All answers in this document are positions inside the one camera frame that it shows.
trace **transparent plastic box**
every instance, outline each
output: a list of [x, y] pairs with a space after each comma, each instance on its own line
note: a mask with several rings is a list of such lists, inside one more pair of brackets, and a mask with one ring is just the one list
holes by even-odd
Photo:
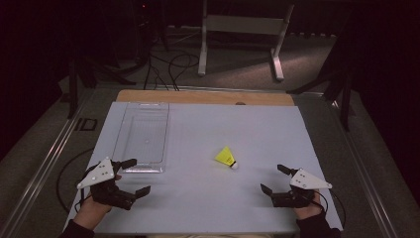
[[114, 150], [115, 161], [137, 159], [125, 173], [163, 173], [168, 103], [130, 102]]

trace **white metal stand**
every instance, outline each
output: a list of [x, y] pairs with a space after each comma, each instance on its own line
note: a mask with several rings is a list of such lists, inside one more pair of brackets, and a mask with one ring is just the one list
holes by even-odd
[[204, 76], [206, 74], [207, 32], [219, 31], [278, 36], [277, 45], [274, 49], [271, 49], [271, 58], [272, 65], [274, 66], [275, 78], [279, 81], [284, 80], [284, 75], [281, 69], [281, 63], [280, 59], [278, 58], [278, 54], [280, 52], [281, 45], [283, 44], [284, 36], [286, 34], [291, 13], [293, 12], [293, 4], [288, 5], [286, 14], [283, 19], [271, 19], [208, 15], [207, 0], [203, 1], [203, 25], [201, 29], [202, 43], [198, 66], [198, 74], [200, 76]]

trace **sleeve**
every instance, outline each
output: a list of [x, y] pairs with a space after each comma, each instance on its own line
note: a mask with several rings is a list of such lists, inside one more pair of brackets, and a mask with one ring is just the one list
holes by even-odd
[[296, 220], [300, 228], [300, 238], [340, 238], [341, 233], [337, 228], [330, 228], [325, 219], [325, 212], [303, 220]]
[[95, 232], [76, 224], [73, 220], [69, 220], [59, 238], [92, 238]]

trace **robotic hand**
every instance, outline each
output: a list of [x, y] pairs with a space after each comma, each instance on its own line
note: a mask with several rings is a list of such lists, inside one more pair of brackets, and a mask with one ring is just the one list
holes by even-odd
[[332, 188], [327, 183], [306, 171], [289, 169], [283, 165], [278, 165], [277, 169], [286, 175], [292, 175], [290, 181], [291, 190], [289, 192], [272, 193], [272, 190], [261, 184], [262, 192], [271, 198], [274, 207], [306, 207], [312, 202], [315, 194], [314, 189]]
[[115, 174], [120, 168], [124, 170], [136, 164], [136, 159], [124, 162], [105, 159], [97, 166], [89, 168], [84, 174], [83, 180], [77, 185], [77, 188], [81, 189], [80, 203], [84, 200], [84, 188], [90, 186], [90, 193], [94, 201], [130, 210], [137, 199], [150, 193], [151, 187], [143, 187], [135, 194], [122, 191], [115, 185]]

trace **dark background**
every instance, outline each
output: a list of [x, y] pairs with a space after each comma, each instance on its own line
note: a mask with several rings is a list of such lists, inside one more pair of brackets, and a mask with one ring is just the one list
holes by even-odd
[[[221, 2], [214, 1], [209, 12], [223, 10]], [[259, 2], [258, 8], [253, 6], [250, 10], [245, 4], [243, 8], [236, 8], [234, 14], [281, 14], [264, 8], [264, 2]], [[115, 57], [115, 52], [109, 51], [112, 36], [104, 31], [106, 23], [97, 3], [1, 1], [0, 110], [5, 132], [1, 159], [61, 97], [57, 82], [68, 75], [69, 42], [80, 46], [83, 54], [112, 63]], [[164, 3], [167, 24], [200, 25], [201, 1]], [[415, 187], [420, 180], [420, 140], [417, 138], [420, 135], [420, 8], [417, 2], [380, 1], [373, 5], [301, 2], [293, 12], [290, 33], [303, 33], [307, 37], [311, 33], [339, 36], [322, 72], [348, 64], [353, 66], [353, 89], [360, 93], [419, 202], [420, 190]]]

